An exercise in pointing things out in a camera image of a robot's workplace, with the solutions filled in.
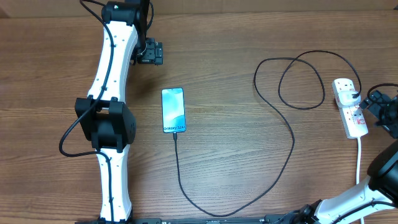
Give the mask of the white power strip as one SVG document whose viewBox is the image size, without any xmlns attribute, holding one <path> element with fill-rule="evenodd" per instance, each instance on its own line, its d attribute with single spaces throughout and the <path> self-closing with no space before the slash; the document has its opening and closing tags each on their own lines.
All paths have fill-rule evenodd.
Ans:
<svg viewBox="0 0 398 224">
<path fill-rule="evenodd" d="M 333 81 L 332 89 L 335 96 L 340 91 L 352 90 L 354 83 L 352 80 L 347 78 L 338 78 Z M 368 127 L 365 122 L 365 118 L 362 109 L 359 107 L 359 103 L 354 106 L 339 108 L 340 116 L 342 119 L 343 127 L 345 129 L 346 137 L 348 139 L 360 138 L 368 133 Z"/>
</svg>

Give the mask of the blue Galaxy smartphone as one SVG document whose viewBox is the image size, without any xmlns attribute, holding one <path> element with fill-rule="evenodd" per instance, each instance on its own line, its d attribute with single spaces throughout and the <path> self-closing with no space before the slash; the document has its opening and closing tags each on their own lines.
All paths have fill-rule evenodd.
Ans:
<svg viewBox="0 0 398 224">
<path fill-rule="evenodd" d="M 164 133 L 186 131 L 184 94 L 182 88 L 168 88 L 161 91 L 162 124 Z"/>
</svg>

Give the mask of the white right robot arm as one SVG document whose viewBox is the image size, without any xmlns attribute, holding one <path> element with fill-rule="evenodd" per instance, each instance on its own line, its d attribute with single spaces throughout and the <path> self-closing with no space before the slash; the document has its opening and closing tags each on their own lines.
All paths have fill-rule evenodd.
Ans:
<svg viewBox="0 0 398 224">
<path fill-rule="evenodd" d="M 397 208 L 397 142 L 369 165 L 367 177 L 337 197 L 302 207 L 291 223 L 351 223 Z"/>
</svg>

